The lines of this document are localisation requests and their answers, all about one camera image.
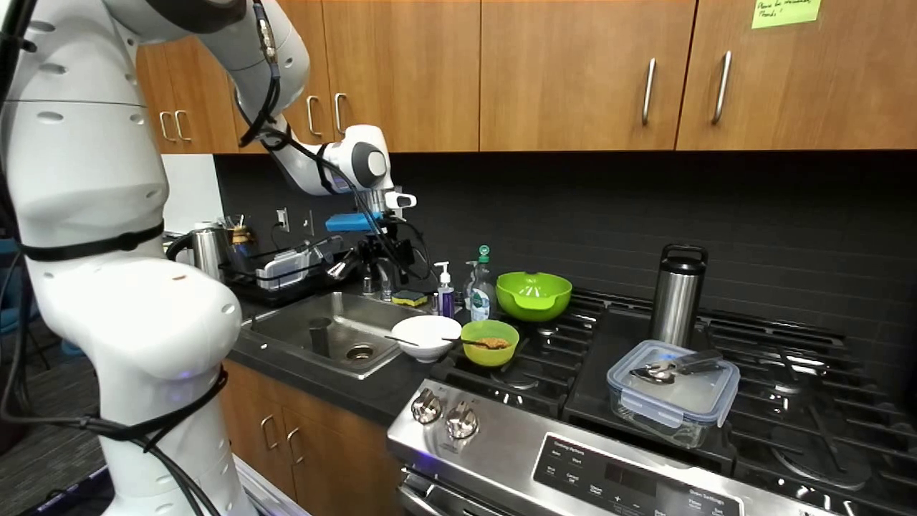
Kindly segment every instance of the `black backsplash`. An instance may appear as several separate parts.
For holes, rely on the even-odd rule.
[[[430,258],[493,247],[496,272],[547,269],[573,284],[653,298],[671,241],[711,255],[702,307],[845,333],[863,364],[917,413],[917,155],[914,152],[653,152],[653,155],[395,155],[418,195],[410,221]],[[261,247],[272,209],[315,224],[347,198],[307,198],[269,158],[221,158],[229,215],[246,212]]]

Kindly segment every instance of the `oven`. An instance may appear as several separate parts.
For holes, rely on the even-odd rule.
[[[576,292],[562,318],[519,327],[507,367],[453,350],[393,421],[410,513],[917,513],[917,433],[842,335],[699,312],[691,347],[739,364],[742,384],[685,447],[622,419],[605,381],[650,335],[650,304]]]

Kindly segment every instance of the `white robot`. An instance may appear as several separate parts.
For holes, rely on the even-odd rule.
[[[309,54],[275,0],[0,0],[0,17],[0,166],[43,321],[97,370],[109,424],[86,427],[175,416],[126,441],[100,436],[115,482],[106,513],[255,513],[212,398],[241,304],[163,258],[169,186],[135,83],[138,46],[198,37],[235,80],[246,138],[304,192],[364,192],[373,215],[416,198],[393,186],[375,126],[327,146],[287,138],[281,112]]]

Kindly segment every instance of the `sink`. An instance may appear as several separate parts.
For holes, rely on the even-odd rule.
[[[390,330],[410,315],[416,312],[378,298],[327,292],[255,318],[246,338],[261,350],[370,378],[401,353]]]

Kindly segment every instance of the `yellow sticky note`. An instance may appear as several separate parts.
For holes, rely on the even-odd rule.
[[[820,9],[822,0],[757,0],[751,29],[814,23]]]

